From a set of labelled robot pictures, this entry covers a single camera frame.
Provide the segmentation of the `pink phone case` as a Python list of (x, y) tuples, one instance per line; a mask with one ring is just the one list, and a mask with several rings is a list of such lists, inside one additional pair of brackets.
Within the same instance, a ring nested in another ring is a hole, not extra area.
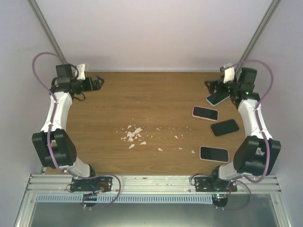
[(219, 118), (219, 112), (214, 109), (194, 106), (192, 116), (195, 118), (217, 121)]

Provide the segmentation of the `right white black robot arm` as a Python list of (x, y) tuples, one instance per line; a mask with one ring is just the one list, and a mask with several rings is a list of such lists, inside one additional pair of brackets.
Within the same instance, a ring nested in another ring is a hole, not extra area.
[(261, 111), (262, 98), (253, 91), (257, 71), (242, 68), (239, 77), (235, 76), (234, 68), (221, 68), (221, 73), (220, 79), (206, 81), (205, 85), (210, 94), (229, 94), (242, 117), (246, 138), (231, 163), (217, 166), (212, 171), (209, 182), (216, 192), (242, 177), (252, 183), (261, 182), (271, 173), (281, 150), (281, 143), (274, 140), (266, 128)]

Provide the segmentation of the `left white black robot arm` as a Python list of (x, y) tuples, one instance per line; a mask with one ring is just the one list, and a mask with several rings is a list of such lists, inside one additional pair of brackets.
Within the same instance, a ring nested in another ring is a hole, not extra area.
[(81, 179), (85, 190), (92, 191), (98, 184), (95, 171), (77, 157), (76, 147), (66, 132), (69, 109), (73, 101), (78, 100), (77, 95), (98, 91), (105, 82), (99, 76), (86, 77), (85, 72), (85, 64), (56, 66), (47, 119), (40, 132), (32, 135), (32, 142), (43, 167), (69, 173)]

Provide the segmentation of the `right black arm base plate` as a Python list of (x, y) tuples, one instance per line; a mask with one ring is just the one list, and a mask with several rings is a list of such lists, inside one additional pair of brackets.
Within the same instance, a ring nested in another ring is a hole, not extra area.
[(237, 184), (221, 180), (210, 175), (196, 174), (190, 177), (189, 183), (195, 187), (196, 192), (237, 192)]

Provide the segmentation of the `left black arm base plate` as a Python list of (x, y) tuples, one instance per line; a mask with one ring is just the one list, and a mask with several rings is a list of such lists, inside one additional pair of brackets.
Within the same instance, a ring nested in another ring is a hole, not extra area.
[(68, 192), (110, 192), (112, 186), (113, 177), (104, 176), (94, 179), (74, 179), (67, 185), (66, 190)]

